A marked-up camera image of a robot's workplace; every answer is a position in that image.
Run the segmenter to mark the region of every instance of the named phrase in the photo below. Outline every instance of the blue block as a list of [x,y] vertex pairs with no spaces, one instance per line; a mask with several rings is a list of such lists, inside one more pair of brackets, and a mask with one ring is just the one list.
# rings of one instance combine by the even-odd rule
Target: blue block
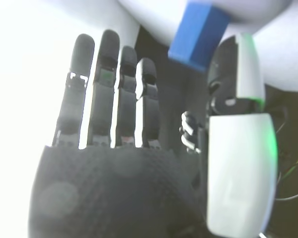
[[205,71],[229,20],[227,14],[211,4],[188,3],[170,46],[169,58]]

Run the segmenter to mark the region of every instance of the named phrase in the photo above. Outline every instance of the dark floor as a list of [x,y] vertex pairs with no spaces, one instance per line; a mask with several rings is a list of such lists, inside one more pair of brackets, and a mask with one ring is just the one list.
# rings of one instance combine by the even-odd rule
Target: dark floor
[[[167,58],[168,48],[160,45],[151,35],[140,30],[136,43],[138,58],[148,57],[156,63],[157,87],[160,105],[160,143],[164,149],[172,149],[178,155],[184,168],[193,179],[197,173],[197,160],[188,155],[181,143],[178,132],[181,114],[191,111],[203,123],[206,102],[206,80],[201,73]],[[278,134],[279,149],[288,156],[280,158],[281,168],[295,163],[298,159],[298,93],[286,93],[267,86],[267,109],[285,106],[289,117]],[[288,197],[298,193],[298,169],[278,188],[278,197]],[[298,238],[298,199],[276,202],[269,229],[281,238]]]

